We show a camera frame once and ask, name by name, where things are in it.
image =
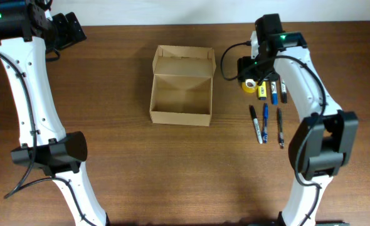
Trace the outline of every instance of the cardboard box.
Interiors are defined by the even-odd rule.
[[[153,59],[152,122],[209,126],[215,70],[212,48],[158,46]]]

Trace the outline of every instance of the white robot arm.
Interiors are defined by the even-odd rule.
[[[0,2],[0,57],[8,59],[2,63],[18,112],[21,144],[11,156],[14,163],[28,166],[26,174],[32,168],[41,168],[49,176],[26,185],[21,180],[6,198],[33,184],[53,180],[76,225],[109,225],[87,176],[85,137],[81,132],[66,134],[46,71],[47,51],[58,53],[86,36],[73,13],[51,17],[49,8],[41,1]]]
[[[343,112],[324,88],[300,33],[285,33],[277,14],[264,15],[255,28],[251,61],[246,60],[250,65],[245,65],[247,57],[239,59],[237,78],[261,82],[276,80],[280,74],[301,121],[288,150],[295,178],[277,225],[313,226],[324,190],[349,160],[357,117]],[[324,130],[331,132],[331,137],[323,137]]]

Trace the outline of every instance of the table surface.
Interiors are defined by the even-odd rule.
[[[327,90],[359,117],[351,161],[329,185],[317,220],[370,225],[370,22],[284,23],[301,31]],[[263,101],[216,70],[209,127],[152,124],[149,104],[157,45],[224,50],[249,39],[252,24],[84,27],[88,39],[63,50],[47,71],[67,132],[82,131],[88,176],[114,223],[220,223],[277,217],[290,194],[288,144],[299,120],[293,102],[283,112],[285,149],[277,143],[277,106],[269,104],[269,143],[259,145],[248,105]],[[237,47],[225,59],[250,55]],[[0,225],[74,225],[57,187],[46,182],[3,200],[25,169],[12,164],[19,125],[0,63]],[[43,177],[34,171],[28,181]]]

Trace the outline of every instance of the white marker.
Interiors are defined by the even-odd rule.
[[[281,97],[282,97],[283,103],[286,104],[287,103],[287,88],[285,87],[285,82],[282,78],[281,78]]]
[[[277,100],[277,88],[275,86],[275,82],[272,82],[272,104],[277,105],[278,100]]]
[[[252,105],[249,105],[249,111],[250,111],[250,115],[252,116],[253,123],[255,125],[256,136],[258,137],[259,144],[263,144],[262,135],[260,134],[259,122],[258,122],[258,118],[256,117],[255,108]]]

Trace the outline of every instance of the white wall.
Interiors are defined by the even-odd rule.
[[[73,11],[81,25],[370,20],[370,0],[54,0],[52,14]]]

